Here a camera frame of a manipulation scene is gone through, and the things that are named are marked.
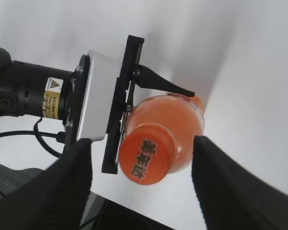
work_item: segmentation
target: black cylinder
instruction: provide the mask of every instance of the black cylinder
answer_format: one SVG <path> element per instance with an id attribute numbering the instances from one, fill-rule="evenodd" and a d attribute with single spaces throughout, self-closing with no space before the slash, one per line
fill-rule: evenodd
<path id="1" fill-rule="evenodd" d="M 72 72 L 13 61 L 0 77 L 0 111 L 63 120 Z"/>

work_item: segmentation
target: screw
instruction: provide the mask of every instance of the screw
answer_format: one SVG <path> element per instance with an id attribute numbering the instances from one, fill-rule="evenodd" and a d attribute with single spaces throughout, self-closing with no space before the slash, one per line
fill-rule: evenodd
<path id="1" fill-rule="evenodd" d="M 76 71 L 82 73 L 83 72 L 83 67 L 82 66 L 77 66 Z"/>
<path id="2" fill-rule="evenodd" d="M 131 110 L 132 110 L 132 106 L 130 104 L 128 104 L 126 106 L 126 112 L 131 112 Z"/>
<path id="3" fill-rule="evenodd" d="M 66 127 L 72 128 L 72 121 L 67 120 L 67 122 L 66 122 Z"/>
<path id="4" fill-rule="evenodd" d="M 136 77 L 140 77 L 141 70 L 139 68 L 136 68 L 135 71 L 133 72 L 133 75 L 136 76 Z"/>
<path id="5" fill-rule="evenodd" d="M 71 79 L 69 80 L 69 82 L 70 82 L 71 84 L 75 84 L 76 78 L 71 78 Z"/>
<path id="6" fill-rule="evenodd" d="M 66 128 L 72 128 L 72 120 L 69 120 L 69 115 L 66 119 L 65 130 Z"/>
<path id="7" fill-rule="evenodd" d="M 9 97 L 1 97 L 0 104 L 2 104 L 5 107 L 10 107 L 12 105 L 12 100 Z"/>

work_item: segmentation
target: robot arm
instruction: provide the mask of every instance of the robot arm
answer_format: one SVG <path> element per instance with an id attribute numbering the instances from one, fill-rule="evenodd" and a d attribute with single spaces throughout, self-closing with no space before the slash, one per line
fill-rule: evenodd
<path id="1" fill-rule="evenodd" d="M 108 134 L 102 172 L 117 174 L 118 148 L 133 109 L 135 85 L 194 96 L 139 65 L 143 43 L 143 38 L 128 37 L 121 66 L 91 50 L 81 57 L 74 72 L 12 61 L 0 48 L 0 116 L 62 120 L 65 150 L 81 138 L 93 142 Z"/>

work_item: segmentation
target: chinese characters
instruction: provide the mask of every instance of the chinese characters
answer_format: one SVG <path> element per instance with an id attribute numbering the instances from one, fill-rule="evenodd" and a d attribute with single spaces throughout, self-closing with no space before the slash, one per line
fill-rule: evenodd
<path id="1" fill-rule="evenodd" d="M 56 97 L 52 98 L 52 106 L 51 106 L 51 118 L 55 118 L 55 110 L 56 110 Z"/>
<path id="2" fill-rule="evenodd" d="M 145 178 L 147 167 L 153 155 L 157 154 L 157 144 L 151 140 L 145 139 L 140 147 L 140 155 L 136 156 L 136 163 L 133 165 L 131 175 L 140 180 Z"/>

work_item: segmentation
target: white backdrop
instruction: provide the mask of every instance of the white backdrop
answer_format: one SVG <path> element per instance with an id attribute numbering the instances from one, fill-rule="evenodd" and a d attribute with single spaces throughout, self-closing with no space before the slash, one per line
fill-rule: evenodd
<path id="1" fill-rule="evenodd" d="M 203 99 L 205 134 L 288 194 L 288 0 L 0 0 L 0 46 L 13 59 L 73 70 L 95 49 L 121 60 L 128 34 L 145 38 L 141 64 Z M 153 94 L 137 89 L 135 101 Z M 32 129 L 36 120 L 0 118 L 0 131 Z M 205 229 L 190 168 L 140 186 L 121 171 L 100 173 L 104 147 L 93 144 L 93 192 L 174 229 Z M 0 139 L 8 167 L 53 161 L 34 137 Z"/>

